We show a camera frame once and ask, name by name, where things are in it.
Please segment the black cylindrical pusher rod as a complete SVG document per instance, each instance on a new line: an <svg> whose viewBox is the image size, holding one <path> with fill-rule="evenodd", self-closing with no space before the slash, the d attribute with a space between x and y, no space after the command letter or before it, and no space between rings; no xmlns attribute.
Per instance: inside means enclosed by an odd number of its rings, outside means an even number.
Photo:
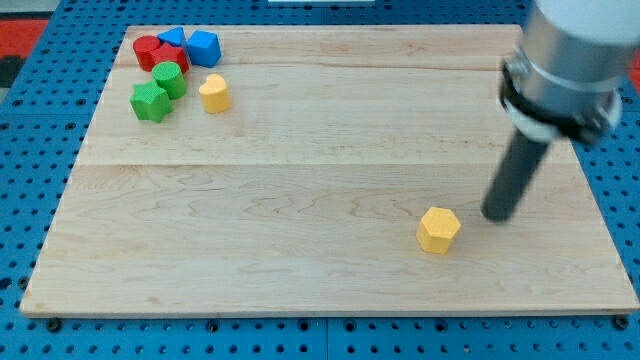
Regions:
<svg viewBox="0 0 640 360"><path fill-rule="evenodd" d="M515 130L481 206L482 215L494 222L508 221L549 148Z"/></svg>

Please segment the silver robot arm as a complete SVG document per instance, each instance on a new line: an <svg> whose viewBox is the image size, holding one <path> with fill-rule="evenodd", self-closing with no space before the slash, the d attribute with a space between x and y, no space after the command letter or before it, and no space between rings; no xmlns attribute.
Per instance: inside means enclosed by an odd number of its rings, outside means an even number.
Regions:
<svg viewBox="0 0 640 360"><path fill-rule="evenodd" d="M639 49L637 0L536 0L499 100L514 132L484 197L493 222L511 218L550 144L594 145L622 117L618 87Z"/></svg>

